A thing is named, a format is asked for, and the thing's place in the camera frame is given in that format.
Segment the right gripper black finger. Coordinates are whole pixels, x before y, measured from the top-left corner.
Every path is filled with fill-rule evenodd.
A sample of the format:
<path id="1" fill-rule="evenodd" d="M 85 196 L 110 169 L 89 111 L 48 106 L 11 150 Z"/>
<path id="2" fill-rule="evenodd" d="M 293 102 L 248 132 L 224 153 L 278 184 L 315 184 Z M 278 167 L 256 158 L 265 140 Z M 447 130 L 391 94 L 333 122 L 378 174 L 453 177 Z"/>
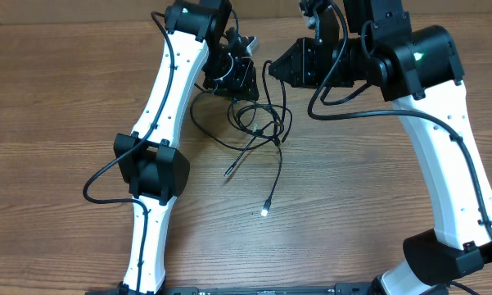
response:
<path id="1" fill-rule="evenodd" d="M 305 79 L 302 75 L 278 75 L 276 79 L 288 83 L 292 88 L 306 88 Z"/>
<path id="2" fill-rule="evenodd" d="M 305 41 L 297 39 L 295 43 L 269 66 L 271 76 L 293 76 L 303 71 Z"/>

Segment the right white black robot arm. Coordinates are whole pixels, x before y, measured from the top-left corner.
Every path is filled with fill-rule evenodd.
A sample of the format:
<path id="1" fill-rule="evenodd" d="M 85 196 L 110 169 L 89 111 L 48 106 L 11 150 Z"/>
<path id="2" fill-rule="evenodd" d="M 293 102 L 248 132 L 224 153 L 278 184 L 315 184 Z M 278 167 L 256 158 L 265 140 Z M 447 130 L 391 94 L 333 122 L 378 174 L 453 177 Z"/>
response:
<path id="1" fill-rule="evenodd" d="M 315 36 L 297 39 L 269 74 L 312 89 L 314 104 L 334 88 L 378 87 L 410 138 L 434 216 L 432 229 L 404 240 L 399 265 L 335 293 L 446 294 L 492 262 L 492 189 L 452 36 L 438 25 L 413 30 L 399 1 L 303 1 L 300 10 Z"/>

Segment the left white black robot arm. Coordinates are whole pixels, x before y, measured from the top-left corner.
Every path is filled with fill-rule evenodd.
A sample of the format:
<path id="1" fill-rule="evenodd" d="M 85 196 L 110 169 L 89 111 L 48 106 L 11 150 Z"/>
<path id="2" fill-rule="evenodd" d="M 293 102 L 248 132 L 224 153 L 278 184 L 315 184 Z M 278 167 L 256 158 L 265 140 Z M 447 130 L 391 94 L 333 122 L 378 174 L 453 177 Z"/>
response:
<path id="1" fill-rule="evenodd" d="M 151 95 L 130 134 L 117 134 L 115 159 L 91 176 L 88 189 L 112 166 L 129 185 L 133 241 L 129 266 L 114 294 L 161 294 L 165 284 L 165 242 L 173 205 L 183 193 L 190 164 L 178 150 L 183 118 L 199 74 L 211 93 L 237 100 L 259 97 L 251 57 L 255 37 L 242 36 L 228 19 L 236 12 L 227 0 L 176 1 L 151 18 L 165 46 Z"/>

